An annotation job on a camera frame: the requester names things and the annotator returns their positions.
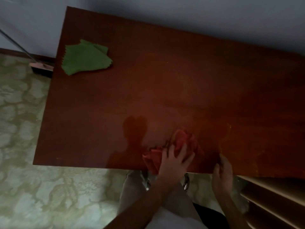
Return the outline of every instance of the brown tabletop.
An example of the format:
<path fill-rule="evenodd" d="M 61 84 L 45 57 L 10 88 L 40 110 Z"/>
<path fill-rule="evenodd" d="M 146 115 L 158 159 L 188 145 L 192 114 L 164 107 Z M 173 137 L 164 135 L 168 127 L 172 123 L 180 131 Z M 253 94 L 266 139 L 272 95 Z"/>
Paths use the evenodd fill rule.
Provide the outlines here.
<path fill-rule="evenodd" d="M 68 76 L 65 45 L 109 47 L 109 69 Z M 34 165 L 145 169 L 142 153 L 193 132 L 210 173 L 305 178 L 305 60 L 243 43 L 68 7 Z"/>

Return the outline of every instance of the floor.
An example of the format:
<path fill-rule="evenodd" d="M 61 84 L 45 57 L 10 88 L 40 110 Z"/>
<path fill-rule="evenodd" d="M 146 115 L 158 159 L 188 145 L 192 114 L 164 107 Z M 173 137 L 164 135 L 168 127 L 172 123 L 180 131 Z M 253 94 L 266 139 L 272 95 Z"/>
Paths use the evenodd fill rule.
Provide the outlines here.
<path fill-rule="evenodd" d="M 102 228 L 116 215 L 126 170 L 32 165 L 50 79 L 0 55 L 0 228 Z M 190 174 L 188 195 L 221 212 L 211 176 Z M 244 181 L 232 197 L 241 211 Z"/>

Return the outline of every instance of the green cloth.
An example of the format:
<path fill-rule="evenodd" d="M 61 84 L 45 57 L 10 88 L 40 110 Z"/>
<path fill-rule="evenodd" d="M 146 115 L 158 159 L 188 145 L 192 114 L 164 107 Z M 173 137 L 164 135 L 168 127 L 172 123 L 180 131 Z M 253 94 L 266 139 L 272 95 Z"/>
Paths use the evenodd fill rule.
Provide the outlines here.
<path fill-rule="evenodd" d="M 81 39 L 80 44 L 66 45 L 66 53 L 61 67 L 67 75 L 79 71 L 108 68 L 112 59 L 107 56 L 108 47 Z"/>

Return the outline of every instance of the forearm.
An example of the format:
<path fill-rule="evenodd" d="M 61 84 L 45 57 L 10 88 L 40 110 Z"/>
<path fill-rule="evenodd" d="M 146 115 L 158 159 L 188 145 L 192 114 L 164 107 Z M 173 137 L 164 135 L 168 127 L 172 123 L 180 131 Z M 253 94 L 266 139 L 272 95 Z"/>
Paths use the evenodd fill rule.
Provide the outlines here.
<path fill-rule="evenodd" d="M 230 229 L 250 229 L 243 215 L 235 206 L 229 195 L 218 197 L 217 200 L 227 218 Z"/>
<path fill-rule="evenodd" d="M 171 188 L 168 185 L 162 180 L 156 180 L 149 191 L 118 215 L 105 229 L 142 229 L 146 227 L 170 192 Z"/>

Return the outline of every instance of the broom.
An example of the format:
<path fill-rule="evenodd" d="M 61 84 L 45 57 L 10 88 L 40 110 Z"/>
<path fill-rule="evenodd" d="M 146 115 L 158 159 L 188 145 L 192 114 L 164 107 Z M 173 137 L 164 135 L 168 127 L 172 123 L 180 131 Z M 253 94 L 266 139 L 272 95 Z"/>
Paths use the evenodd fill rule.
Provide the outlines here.
<path fill-rule="evenodd" d="M 32 54 L 30 54 L 29 52 L 27 52 L 22 46 L 20 46 L 15 40 L 13 40 L 10 36 L 8 36 L 6 33 L 3 32 L 3 30 L 0 29 L 1 34 L 7 38 L 11 43 L 13 43 L 15 46 L 17 46 L 20 50 L 22 50 L 24 53 L 26 53 L 26 55 L 34 60 L 34 62 L 31 62 L 29 65 L 32 69 L 32 71 L 35 74 L 38 75 L 42 75 L 48 78 L 52 78 L 52 74 L 53 74 L 53 66 L 47 65 L 47 64 L 43 64 L 41 62 L 38 62 L 34 56 Z"/>

